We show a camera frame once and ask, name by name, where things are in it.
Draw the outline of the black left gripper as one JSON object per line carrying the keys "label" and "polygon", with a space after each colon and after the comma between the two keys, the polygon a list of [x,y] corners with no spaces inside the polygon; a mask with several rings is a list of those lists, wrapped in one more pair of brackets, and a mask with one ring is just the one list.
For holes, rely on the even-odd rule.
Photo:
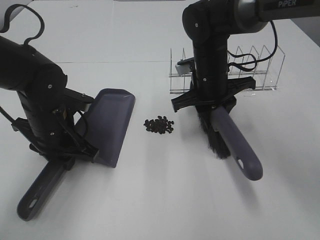
{"label": "black left gripper", "polygon": [[70,171],[77,158],[96,163],[100,151],[86,140],[89,123],[84,111],[73,111],[59,98],[47,98],[39,103],[19,91],[18,97],[26,118],[17,118],[12,127],[30,142],[31,150],[47,160],[61,161]]}

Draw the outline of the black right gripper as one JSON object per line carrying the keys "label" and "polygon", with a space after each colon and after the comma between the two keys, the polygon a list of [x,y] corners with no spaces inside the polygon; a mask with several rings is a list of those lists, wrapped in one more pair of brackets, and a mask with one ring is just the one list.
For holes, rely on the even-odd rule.
{"label": "black right gripper", "polygon": [[192,46],[194,70],[189,91],[171,100],[175,112],[189,106],[216,108],[222,104],[230,112],[237,104],[237,93],[256,88],[251,76],[228,79],[227,37],[210,37],[204,43],[193,42]]}

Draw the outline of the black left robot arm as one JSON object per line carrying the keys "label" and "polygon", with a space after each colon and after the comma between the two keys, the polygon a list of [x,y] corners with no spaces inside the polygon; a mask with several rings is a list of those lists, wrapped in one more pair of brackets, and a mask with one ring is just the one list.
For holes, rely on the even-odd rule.
{"label": "black left robot arm", "polygon": [[84,113],[94,98],[67,88],[67,82],[62,69],[33,47],[1,37],[0,87],[17,92],[26,115],[13,119],[2,111],[13,130],[48,161],[93,162],[99,149],[85,139],[89,124]]}

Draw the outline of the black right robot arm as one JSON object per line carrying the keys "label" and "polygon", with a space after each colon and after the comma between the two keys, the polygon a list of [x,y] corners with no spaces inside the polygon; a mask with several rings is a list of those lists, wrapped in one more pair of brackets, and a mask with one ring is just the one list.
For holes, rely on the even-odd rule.
{"label": "black right robot arm", "polygon": [[243,72],[247,63],[228,62],[231,35],[261,31],[274,20],[318,17],[318,0],[199,0],[182,13],[184,31],[192,41],[193,58],[178,62],[191,67],[190,90],[172,99],[175,112],[189,106],[217,108],[246,89],[255,89],[252,77],[228,78],[231,66]]}

